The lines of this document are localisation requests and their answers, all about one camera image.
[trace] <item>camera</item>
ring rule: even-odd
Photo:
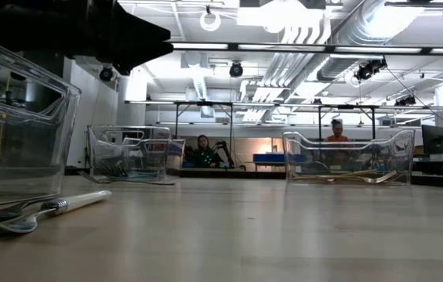
[[[113,81],[116,77],[117,76],[113,72],[113,67],[109,66],[103,67],[103,70],[99,73],[99,78],[105,82]]]
[[[230,68],[230,76],[232,78],[240,78],[244,73],[244,69],[239,62],[233,62]]]

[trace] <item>wooden table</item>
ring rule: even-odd
[[[110,201],[0,237],[0,282],[443,281],[443,189],[93,184]]]

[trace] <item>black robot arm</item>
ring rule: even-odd
[[[222,149],[224,153],[227,155],[228,158],[228,164],[230,164],[231,167],[234,166],[234,160],[231,158],[230,152],[227,148],[227,143],[225,141],[219,141],[216,144],[214,144],[213,147],[214,151],[217,152],[219,149]]]

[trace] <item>red shirt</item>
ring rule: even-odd
[[[325,139],[326,142],[348,142],[348,137],[346,136],[340,136],[340,137],[336,137],[336,136],[330,136],[328,138]]]

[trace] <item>silverware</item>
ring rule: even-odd
[[[10,206],[8,208],[0,209],[0,222],[4,222],[10,219],[14,219],[20,215],[23,214],[23,210],[32,204],[42,203],[46,202],[48,200],[51,200],[53,197],[50,197],[50,199],[37,199],[33,201],[27,201],[22,202],[19,204],[15,204],[13,206]]]
[[[104,200],[110,195],[110,191],[102,190],[94,193],[61,197],[55,200],[46,201],[41,209],[33,214],[25,215],[18,219],[0,222],[0,233],[24,234],[33,232],[38,227],[37,217],[40,215],[60,215],[84,207],[88,204]]]
[[[319,180],[324,180],[324,181],[327,181],[330,183],[337,181],[337,180],[361,180],[366,183],[376,184],[376,183],[382,183],[382,182],[387,181],[388,179],[390,179],[394,175],[396,175],[397,172],[392,171],[384,176],[381,176],[381,177],[375,178],[375,179],[372,179],[369,177],[358,176],[356,174],[357,174],[357,172],[347,173],[345,175],[310,175],[310,176],[295,177],[294,180],[319,179]]]

